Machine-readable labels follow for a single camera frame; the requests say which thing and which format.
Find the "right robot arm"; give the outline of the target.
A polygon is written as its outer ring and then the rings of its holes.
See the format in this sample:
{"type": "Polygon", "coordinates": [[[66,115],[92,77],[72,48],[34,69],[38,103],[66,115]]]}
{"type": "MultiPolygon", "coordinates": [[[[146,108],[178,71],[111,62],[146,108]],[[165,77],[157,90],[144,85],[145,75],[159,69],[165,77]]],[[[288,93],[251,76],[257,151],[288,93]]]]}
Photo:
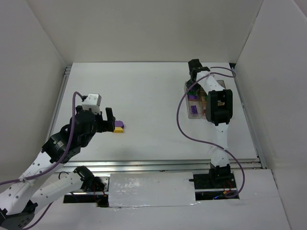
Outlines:
{"type": "Polygon", "coordinates": [[[190,60],[188,67],[190,74],[190,79],[187,82],[188,88],[201,77],[202,73],[209,74],[208,77],[195,84],[191,91],[203,89],[206,93],[205,117],[216,131],[213,139],[215,145],[209,150],[212,154],[209,182],[213,186],[220,186],[231,179],[230,161],[225,150],[228,148],[229,122],[233,116],[233,93],[230,89],[221,86],[214,75],[210,73],[210,69],[203,67],[198,59],[190,60]]]}

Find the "white tape sheet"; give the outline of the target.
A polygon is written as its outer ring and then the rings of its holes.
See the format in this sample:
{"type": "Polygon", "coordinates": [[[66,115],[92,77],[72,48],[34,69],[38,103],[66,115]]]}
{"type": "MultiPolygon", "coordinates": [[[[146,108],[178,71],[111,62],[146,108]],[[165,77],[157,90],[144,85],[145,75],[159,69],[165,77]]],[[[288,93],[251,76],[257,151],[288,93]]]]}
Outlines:
{"type": "Polygon", "coordinates": [[[191,172],[111,174],[110,207],[180,207],[197,203],[191,172]]]}

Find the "purple lego brick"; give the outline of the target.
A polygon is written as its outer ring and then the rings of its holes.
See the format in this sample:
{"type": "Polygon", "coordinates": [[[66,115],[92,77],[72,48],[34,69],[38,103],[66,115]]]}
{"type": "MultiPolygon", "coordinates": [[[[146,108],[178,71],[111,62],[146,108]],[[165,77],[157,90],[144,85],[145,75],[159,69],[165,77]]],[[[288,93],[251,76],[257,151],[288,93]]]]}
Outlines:
{"type": "Polygon", "coordinates": [[[197,95],[188,94],[188,100],[189,101],[197,101],[198,100],[198,96],[197,95]]]}
{"type": "Polygon", "coordinates": [[[196,105],[192,105],[190,107],[190,111],[191,111],[192,114],[197,114],[198,113],[197,106],[196,105]]]}

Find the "yellow curved lego piece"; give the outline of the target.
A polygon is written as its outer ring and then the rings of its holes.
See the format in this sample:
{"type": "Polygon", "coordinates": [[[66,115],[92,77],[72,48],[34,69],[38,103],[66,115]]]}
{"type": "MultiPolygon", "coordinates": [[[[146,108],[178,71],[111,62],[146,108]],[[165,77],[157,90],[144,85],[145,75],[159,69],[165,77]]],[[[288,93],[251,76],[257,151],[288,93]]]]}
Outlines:
{"type": "Polygon", "coordinates": [[[123,128],[122,127],[115,127],[115,129],[114,129],[114,131],[113,131],[114,133],[123,133],[124,132],[124,130],[123,130],[123,128]]]}

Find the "clear divided container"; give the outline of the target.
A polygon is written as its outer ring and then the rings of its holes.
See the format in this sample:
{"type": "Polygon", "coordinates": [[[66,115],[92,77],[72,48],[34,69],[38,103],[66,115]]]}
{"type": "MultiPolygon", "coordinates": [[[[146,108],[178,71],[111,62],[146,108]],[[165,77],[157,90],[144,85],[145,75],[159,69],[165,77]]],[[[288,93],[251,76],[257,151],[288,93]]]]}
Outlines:
{"type": "Polygon", "coordinates": [[[204,80],[192,86],[191,89],[187,89],[185,82],[184,90],[187,93],[186,103],[190,119],[203,118],[215,125],[229,123],[233,116],[233,93],[225,88],[223,80],[204,80]],[[188,100],[189,91],[195,92],[198,96],[197,101],[188,100]],[[191,113],[192,105],[197,106],[197,114],[191,113]]]}

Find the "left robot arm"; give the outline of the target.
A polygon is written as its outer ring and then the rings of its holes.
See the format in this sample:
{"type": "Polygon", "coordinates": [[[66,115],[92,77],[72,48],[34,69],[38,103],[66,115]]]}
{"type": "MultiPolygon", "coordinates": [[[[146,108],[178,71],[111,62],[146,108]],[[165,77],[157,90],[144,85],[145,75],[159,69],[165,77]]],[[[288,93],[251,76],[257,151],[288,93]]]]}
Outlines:
{"type": "Polygon", "coordinates": [[[102,112],[84,110],[77,106],[69,124],[52,135],[30,167],[0,195],[0,226],[7,230],[27,230],[35,214],[43,207],[75,190],[104,192],[105,183],[94,176],[86,166],[78,166],[54,184],[43,186],[45,181],[61,169],[72,157],[86,147],[96,133],[113,132],[115,117],[106,108],[102,112]]]}

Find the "purple round lego piece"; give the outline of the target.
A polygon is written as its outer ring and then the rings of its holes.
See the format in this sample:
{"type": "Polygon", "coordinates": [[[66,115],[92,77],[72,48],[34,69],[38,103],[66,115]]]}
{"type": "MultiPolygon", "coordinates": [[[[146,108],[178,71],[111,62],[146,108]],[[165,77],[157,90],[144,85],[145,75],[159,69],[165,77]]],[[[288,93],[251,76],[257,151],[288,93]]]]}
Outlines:
{"type": "Polygon", "coordinates": [[[115,121],[115,127],[124,128],[124,123],[120,120],[115,121]]]}

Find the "aluminium rail frame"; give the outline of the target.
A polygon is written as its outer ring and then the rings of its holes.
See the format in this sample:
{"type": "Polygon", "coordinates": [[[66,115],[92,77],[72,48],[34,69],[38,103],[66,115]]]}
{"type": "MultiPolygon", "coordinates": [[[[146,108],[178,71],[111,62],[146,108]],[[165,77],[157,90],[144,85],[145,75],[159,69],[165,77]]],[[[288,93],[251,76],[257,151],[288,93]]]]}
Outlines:
{"type": "Polygon", "coordinates": [[[51,134],[69,122],[74,92],[101,95],[123,133],[97,133],[62,170],[95,173],[207,170],[215,129],[190,119],[182,99],[189,78],[184,62],[74,63],[65,69],[51,134]]]}

